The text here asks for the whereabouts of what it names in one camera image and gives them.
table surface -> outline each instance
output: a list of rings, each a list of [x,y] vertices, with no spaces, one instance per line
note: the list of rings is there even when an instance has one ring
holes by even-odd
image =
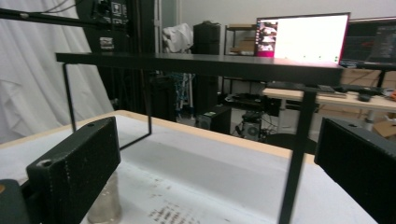
[[[267,88],[262,92],[271,98],[301,101],[303,99],[302,91],[289,91]],[[370,102],[358,100],[356,92],[348,92],[346,98],[317,96],[317,103],[323,105],[341,105],[348,107],[358,107],[360,109],[378,110],[387,112],[396,112],[396,102],[388,100],[382,96],[374,96]]]
[[[147,131],[146,116],[126,111],[78,125],[109,116],[121,146]],[[22,182],[25,167],[70,133],[1,145],[0,178]],[[375,223],[312,160],[305,156],[292,223]],[[289,161],[281,147],[153,119],[153,134],[121,152],[121,223],[276,223]]]
[[[343,70],[341,66],[335,63],[310,63],[276,58],[204,54],[56,53],[56,58],[60,63],[82,63],[128,69],[160,70],[216,77],[240,77],[260,81],[276,80],[330,86],[339,84]]]

white table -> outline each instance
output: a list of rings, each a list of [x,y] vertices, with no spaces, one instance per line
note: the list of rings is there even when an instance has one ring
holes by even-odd
[[[277,125],[277,131],[281,133],[281,125],[284,116],[286,100],[302,101],[303,92],[266,88],[262,93],[270,98],[281,99]],[[387,100],[381,96],[372,97],[370,102],[362,102],[358,100],[358,94],[356,92],[348,92],[346,94],[346,98],[317,96],[317,103],[321,105],[338,105],[369,110],[367,118],[363,123],[363,127],[369,131],[371,131],[373,128],[375,111],[396,112],[396,102]]]
[[[108,116],[121,146],[147,131],[145,116]],[[70,133],[67,126],[1,145],[0,179],[23,182],[25,167]],[[121,152],[121,223],[276,223],[289,160],[284,148],[153,119],[153,134]],[[375,221],[306,155],[292,223]]]

white cloth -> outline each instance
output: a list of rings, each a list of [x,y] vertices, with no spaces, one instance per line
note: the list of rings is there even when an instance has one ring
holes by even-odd
[[[164,52],[185,53],[193,45],[193,35],[190,26],[182,23],[163,29]]]
[[[0,8],[43,11],[61,2],[8,0],[0,1]],[[57,16],[76,18],[77,13],[70,8]],[[0,20],[0,34],[0,143],[69,124],[55,52],[90,52],[82,29]],[[69,65],[68,71],[76,120],[113,110],[95,66]]]

white wall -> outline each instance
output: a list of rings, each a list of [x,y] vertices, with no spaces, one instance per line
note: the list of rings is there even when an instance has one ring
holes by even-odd
[[[264,16],[351,12],[351,19],[394,17],[396,0],[177,0],[178,23],[190,27],[202,21],[224,25],[255,23]]]
[[[162,11],[163,11],[163,28],[172,27],[177,25],[176,23],[176,0],[161,0]]]

computer monitor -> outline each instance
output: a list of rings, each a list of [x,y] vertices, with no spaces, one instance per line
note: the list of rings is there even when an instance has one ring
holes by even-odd
[[[340,65],[354,68],[375,56],[375,42],[379,45],[381,40],[378,31],[392,26],[396,27],[396,17],[349,20]]]
[[[380,25],[370,57],[371,63],[396,63],[396,24]]]
[[[257,19],[255,56],[339,63],[349,13]]]

